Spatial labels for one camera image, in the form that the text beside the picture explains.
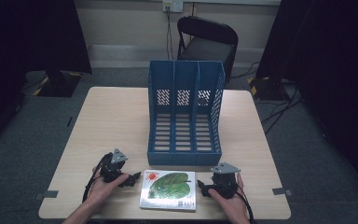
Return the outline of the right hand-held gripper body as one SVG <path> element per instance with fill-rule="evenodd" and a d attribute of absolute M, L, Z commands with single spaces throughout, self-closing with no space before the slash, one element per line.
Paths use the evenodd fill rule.
<path fill-rule="evenodd" d="M 236 174 L 240 171 L 240 168 L 227 162 L 221 162 L 212 169 L 212 190 L 218 197 L 232 199 L 238 193 L 239 184 Z"/>

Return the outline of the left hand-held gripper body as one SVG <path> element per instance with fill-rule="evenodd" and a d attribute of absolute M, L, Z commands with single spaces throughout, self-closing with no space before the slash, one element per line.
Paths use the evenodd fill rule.
<path fill-rule="evenodd" d="M 118 148 L 113 152 L 107 153 L 102 158 L 100 177 L 105 183 L 110 183 L 122 175 L 121 168 L 124 166 L 128 157 Z"/>

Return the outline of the picture book with green leaf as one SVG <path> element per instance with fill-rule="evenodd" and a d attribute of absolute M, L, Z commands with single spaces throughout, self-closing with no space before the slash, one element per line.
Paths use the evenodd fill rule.
<path fill-rule="evenodd" d="M 196 174 L 186 171 L 145 170 L 139 205 L 142 209 L 197 209 Z"/>

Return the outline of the blue plastic file rack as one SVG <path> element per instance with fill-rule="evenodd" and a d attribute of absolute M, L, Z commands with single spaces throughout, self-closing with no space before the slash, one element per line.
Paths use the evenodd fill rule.
<path fill-rule="evenodd" d="M 151 165 L 215 166 L 226 74 L 218 61 L 152 61 L 148 70 Z"/>

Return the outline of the person's left hand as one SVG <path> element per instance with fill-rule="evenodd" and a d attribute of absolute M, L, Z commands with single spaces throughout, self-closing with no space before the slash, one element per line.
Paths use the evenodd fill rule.
<path fill-rule="evenodd" d="M 102 206 L 105 201 L 113 194 L 115 189 L 125 182 L 129 177 L 128 174 L 120 175 L 116 180 L 105 183 L 100 177 L 100 170 L 93 169 L 93 183 L 89 190 L 89 195 L 85 201 L 85 204 L 94 208 Z"/>

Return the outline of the person's right hand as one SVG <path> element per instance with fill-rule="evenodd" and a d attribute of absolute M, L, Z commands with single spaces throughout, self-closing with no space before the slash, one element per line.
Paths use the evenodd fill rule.
<path fill-rule="evenodd" d="M 244 193 L 241 174 L 237 174 L 237 182 L 239 184 L 239 190 L 232 199 L 220 198 L 212 189 L 209 189 L 209 193 L 211 194 L 212 198 L 219 203 L 229 221 L 249 220 L 247 207 L 243 201 Z"/>

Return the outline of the grey tape strip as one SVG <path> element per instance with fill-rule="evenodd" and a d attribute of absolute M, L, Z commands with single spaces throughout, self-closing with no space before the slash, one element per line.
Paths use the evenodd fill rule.
<path fill-rule="evenodd" d="M 285 189 L 285 188 L 276 188 L 272 190 L 274 195 L 285 195 L 285 196 L 292 196 L 293 192 L 290 189 Z"/>
<path fill-rule="evenodd" d="M 36 193 L 34 198 L 39 201 L 41 201 L 45 198 L 56 198 L 58 193 L 59 192 L 57 190 L 45 190 L 43 192 Z"/>

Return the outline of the black stand base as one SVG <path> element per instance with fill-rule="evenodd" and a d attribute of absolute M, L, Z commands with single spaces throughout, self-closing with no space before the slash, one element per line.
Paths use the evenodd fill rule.
<path fill-rule="evenodd" d="M 68 71 L 47 71 L 47 77 L 34 92 L 35 96 L 71 97 L 77 87 L 81 74 Z"/>
<path fill-rule="evenodd" d="M 289 96 L 281 82 L 275 82 L 269 77 L 247 79 L 251 94 L 256 100 L 288 101 Z"/>

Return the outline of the black folding chair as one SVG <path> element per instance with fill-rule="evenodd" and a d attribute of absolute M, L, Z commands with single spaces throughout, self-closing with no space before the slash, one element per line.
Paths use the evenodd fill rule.
<path fill-rule="evenodd" d="M 185 16 L 177 22 L 179 32 L 178 60 L 221 61 L 226 82 L 235 62 L 239 38 L 227 24 L 196 16 Z"/>

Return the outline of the dark curtain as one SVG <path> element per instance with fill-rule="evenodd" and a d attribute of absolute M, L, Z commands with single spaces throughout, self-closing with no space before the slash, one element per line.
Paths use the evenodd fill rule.
<path fill-rule="evenodd" d="M 89 74 L 75 0 L 0 0 L 0 131 L 31 71 Z"/>
<path fill-rule="evenodd" d="M 297 82 L 358 174 L 358 0 L 281 0 L 256 75 Z"/>

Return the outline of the white wall socket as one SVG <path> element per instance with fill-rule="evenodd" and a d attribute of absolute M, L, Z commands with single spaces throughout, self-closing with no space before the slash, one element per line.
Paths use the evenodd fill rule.
<path fill-rule="evenodd" d="M 184 2 L 180 0 L 163 0 L 162 10 L 164 12 L 182 13 L 184 10 Z"/>

